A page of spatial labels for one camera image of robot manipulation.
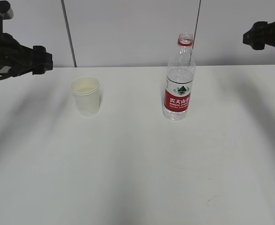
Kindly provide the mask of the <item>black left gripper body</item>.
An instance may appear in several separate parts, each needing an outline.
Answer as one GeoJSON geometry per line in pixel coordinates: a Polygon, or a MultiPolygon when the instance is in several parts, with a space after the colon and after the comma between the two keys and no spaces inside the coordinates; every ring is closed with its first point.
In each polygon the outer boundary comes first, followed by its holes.
{"type": "Polygon", "coordinates": [[[18,77],[32,72],[32,52],[11,35],[0,34],[0,77],[18,77]]]}

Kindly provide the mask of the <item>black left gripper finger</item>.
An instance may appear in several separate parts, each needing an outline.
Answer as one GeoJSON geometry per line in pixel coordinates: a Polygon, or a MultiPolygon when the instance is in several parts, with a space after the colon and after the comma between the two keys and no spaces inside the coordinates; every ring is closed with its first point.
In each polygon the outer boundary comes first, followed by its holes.
{"type": "Polygon", "coordinates": [[[47,71],[53,70],[52,54],[46,51],[41,45],[34,45],[32,52],[32,74],[43,75],[47,71]]]}

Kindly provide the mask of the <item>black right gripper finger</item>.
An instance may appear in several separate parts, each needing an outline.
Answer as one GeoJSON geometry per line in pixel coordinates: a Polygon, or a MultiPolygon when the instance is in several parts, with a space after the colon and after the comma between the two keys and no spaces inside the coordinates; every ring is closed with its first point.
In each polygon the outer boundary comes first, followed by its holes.
{"type": "Polygon", "coordinates": [[[254,50],[264,50],[264,29],[267,25],[266,21],[255,22],[251,29],[243,34],[243,44],[249,45],[254,50]]]}

